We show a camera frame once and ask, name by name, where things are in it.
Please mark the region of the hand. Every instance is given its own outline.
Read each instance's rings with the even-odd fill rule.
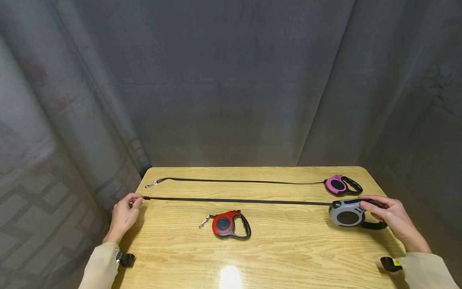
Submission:
[[[103,243],[114,242],[119,244],[122,237],[135,224],[140,206],[143,202],[143,196],[137,193],[129,193],[117,204],[112,211],[111,226],[109,232],[103,239]]]
[[[364,201],[360,203],[360,206],[371,212],[372,216],[388,224],[395,237],[403,243],[407,252],[432,252],[400,201],[375,195],[363,195],[359,198],[375,200],[385,207],[382,209]]]

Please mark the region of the black leash cord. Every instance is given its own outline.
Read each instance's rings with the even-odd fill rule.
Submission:
[[[219,202],[219,203],[258,203],[258,204],[292,204],[292,205],[315,205],[330,206],[332,203],[324,202],[299,202],[299,201],[270,201],[270,200],[243,200],[243,199],[202,199],[202,198],[169,198],[169,197],[146,197],[145,200],[163,201],[188,201],[188,202]]]
[[[147,184],[145,188],[150,188],[154,185],[166,181],[168,179],[174,181],[187,181],[187,182],[220,182],[220,183],[260,183],[260,184],[323,184],[324,182],[315,183],[289,183],[289,182],[274,182],[274,181],[253,181],[253,180],[233,180],[233,179],[200,179],[200,178],[160,178],[152,184]]]

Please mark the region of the right hand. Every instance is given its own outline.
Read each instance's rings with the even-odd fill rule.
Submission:
[[[374,204],[362,201],[360,206],[371,212],[379,221],[385,221],[395,237],[400,240],[408,252],[431,253],[430,247],[424,237],[406,213],[402,203],[395,199],[376,195],[362,195],[360,199],[370,199],[381,203],[385,208],[379,208]]]

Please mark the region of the wooden table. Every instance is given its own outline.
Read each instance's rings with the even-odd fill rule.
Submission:
[[[152,197],[241,198],[331,202],[323,184],[203,183],[165,177],[323,181],[346,175],[364,194],[384,196],[361,167],[155,167],[137,192]],[[250,223],[249,240],[221,240],[208,214],[240,209]],[[243,233],[236,222],[236,233]],[[113,288],[406,288],[404,275],[390,274],[376,263],[404,250],[387,228],[370,231],[334,225],[325,206],[144,201],[137,223],[121,242],[136,256],[133,268],[120,269]]]

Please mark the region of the beige sleeve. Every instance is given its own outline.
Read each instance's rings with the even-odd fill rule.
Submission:
[[[440,256],[408,252],[405,257],[397,259],[410,289],[459,289]]]
[[[119,268],[116,262],[118,252],[119,246],[116,243],[104,243],[96,247],[85,267],[79,289],[110,289]]]

